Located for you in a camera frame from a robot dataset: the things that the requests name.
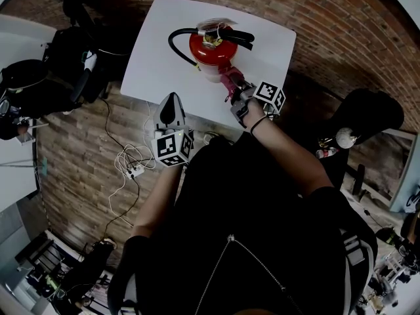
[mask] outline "white table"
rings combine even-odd
[[[228,91],[212,83],[193,66],[175,54],[168,45],[169,34],[179,28],[195,28],[209,18],[229,18],[234,29],[252,33],[254,47],[238,47],[234,65],[246,80],[261,80],[283,87],[296,33],[271,21],[238,10],[191,0],[155,0],[143,23],[125,72],[121,93],[159,104],[176,92],[185,112],[242,129],[224,102]],[[175,45],[193,58],[189,35],[174,39]]]

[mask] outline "white ball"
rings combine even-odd
[[[343,127],[335,135],[337,144],[343,149],[349,149],[356,142],[356,137],[352,136],[353,131],[351,128]]]

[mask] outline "hand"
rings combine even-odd
[[[261,117],[264,116],[264,110],[258,103],[258,100],[252,98],[248,102],[248,113],[243,117],[242,121],[243,124],[250,129],[259,119],[261,119]]]
[[[28,132],[28,126],[26,126],[26,125],[19,125],[18,126],[18,134],[19,135],[23,135],[26,132]]]

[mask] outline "fire extinguisher handle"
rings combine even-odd
[[[236,43],[237,45],[241,45],[242,47],[245,47],[249,50],[251,50],[253,47],[251,42],[255,40],[254,35],[251,33],[232,29],[219,29],[219,34],[217,34],[217,31],[212,31],[212,34],[210,35],[214,37],[219,35],[221,39]]]
[[[232,29],[219,29],[219,35],[221,38],[223,36],[233,37],[236,39],[241,39],[246,42],[254,42],[255,37],[251,33],[247,33],[245,31],[240,30],[232,30]]]

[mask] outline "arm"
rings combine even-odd
[[[252,126],[264,116],[257,101],[248,103],[249,113],[243,123]],[[309,196],[324,186],[333,186],[318,159],[289,138],[268,118],[262,120],[253,130],[254,137],[274,156],[284,171],[295,181],[302,195]]]
[[[0,120],[0,139],[10,140],[28,131],[28,126],[14,124],[11,120]]]
[[[417,220],[419,219],[419,217],[420,217],[420,211],[417,211],[409,227],[407,239],[412,244],[414,244],[415,240],[417,239],[417,235],[415,234],[415,225],[417,224]]]
[[[182,166],[165,168],[162,171],[138,212],[131,237],[150,237],[160,225],[167,210],[174,205],[181,173]]]

